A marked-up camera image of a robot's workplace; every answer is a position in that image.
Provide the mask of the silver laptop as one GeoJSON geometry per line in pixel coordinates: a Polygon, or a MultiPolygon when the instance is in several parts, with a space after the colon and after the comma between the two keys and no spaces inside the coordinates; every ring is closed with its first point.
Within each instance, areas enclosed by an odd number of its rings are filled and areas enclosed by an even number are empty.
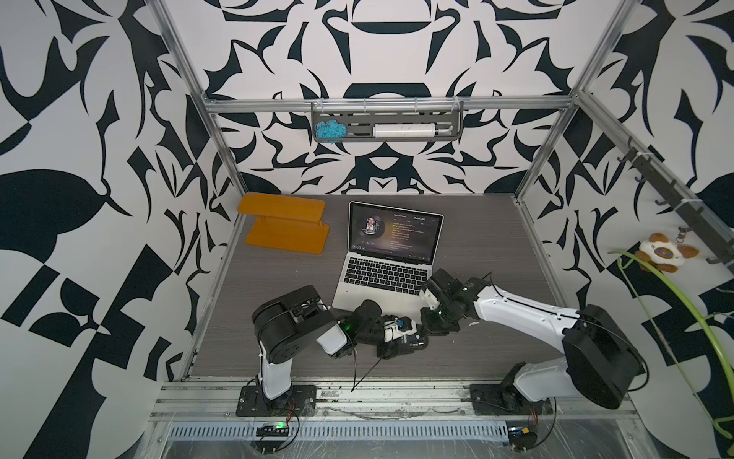
{"type": "Polygon", "coordinates": [[[352,201],[333,307],[354,311],[372,300],[384,315],[418,321],[442,229],[439,213],[352,201]]]}

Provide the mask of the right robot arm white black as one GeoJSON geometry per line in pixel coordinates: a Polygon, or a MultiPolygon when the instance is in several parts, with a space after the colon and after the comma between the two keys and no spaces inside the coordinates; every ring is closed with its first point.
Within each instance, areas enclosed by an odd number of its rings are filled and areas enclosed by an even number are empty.
{"type": "Polygon", "coordinates": [[[439,270],[420,290],[424,331],[446,336],[462,319],[510,327],[552,346],[560,357],[518,363],[502,380],[503,402],[537,403],[583,396],[604,409],[618,409],[634,378],[648,373],[645,359],[609,313],[590,305],[581,310],[553,306],[512,294],[489,275],[461,282],[439,270]]]}

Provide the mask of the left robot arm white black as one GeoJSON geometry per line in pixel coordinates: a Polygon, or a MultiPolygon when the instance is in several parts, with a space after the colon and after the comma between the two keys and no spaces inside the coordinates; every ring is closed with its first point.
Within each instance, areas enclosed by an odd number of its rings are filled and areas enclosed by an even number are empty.
{"type": "Polygon", "coordinates": [[[260,359],[256,381],[269,402],[291,392],[292,361],[313,343],[333,359],[355,359],[360,345],[372,346],[380,361],[414,354],[429,344],[424,327],[410,317],[384,315],[371,299],[354,311],[335,310],[312,285],[261,305],[252,322],[260,359]]]}

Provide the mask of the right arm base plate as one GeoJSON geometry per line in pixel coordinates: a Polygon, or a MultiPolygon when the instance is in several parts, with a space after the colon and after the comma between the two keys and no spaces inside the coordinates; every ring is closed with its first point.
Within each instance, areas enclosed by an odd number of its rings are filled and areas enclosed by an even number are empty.
{"type": "Polygon", "coordinates": [[[529,416],[554,413],[554,402],[546,399],[530,402],[513,386],[471,384],[468,401],[478,416],[529,416]]]}

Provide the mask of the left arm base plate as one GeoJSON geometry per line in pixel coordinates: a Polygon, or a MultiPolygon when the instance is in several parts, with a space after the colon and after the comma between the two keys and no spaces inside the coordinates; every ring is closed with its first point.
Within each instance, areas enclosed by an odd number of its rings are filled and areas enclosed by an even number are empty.
{"type": "Polygon", "coordinates": [[[312,384],[297,384],[286,393],[271,400],[264,390],[255,384],[241,389],[235,415],[237,417],[275,417],[296,414],[311,415],[317,405],[317,387],[312,384]]]}

